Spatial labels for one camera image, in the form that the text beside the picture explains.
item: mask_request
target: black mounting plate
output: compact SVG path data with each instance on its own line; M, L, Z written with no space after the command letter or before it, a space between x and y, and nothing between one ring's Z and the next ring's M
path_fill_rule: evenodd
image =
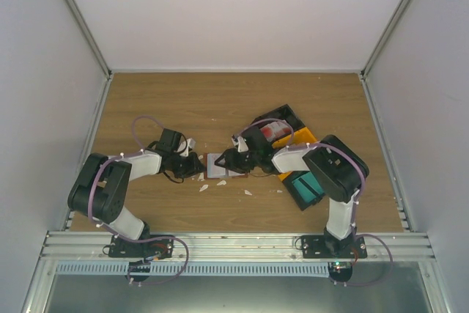
M338 255L333 258L339 259L354 259L355 254L352 248L358 253L358 258L367 258L366 248L361 249L361 245L365 243L363 237L358 238L354 243L351 243L342 249ZM304 235L301 236L301 251L303 258L317 259L317 258L331 258L330 250L325 245L324 235Z
M114 236L111 238L111 244L105 248L109 249L110 258L148 258L160 253L158 259L171 258L173 253L173 240L155 240L149 243L131 243Z

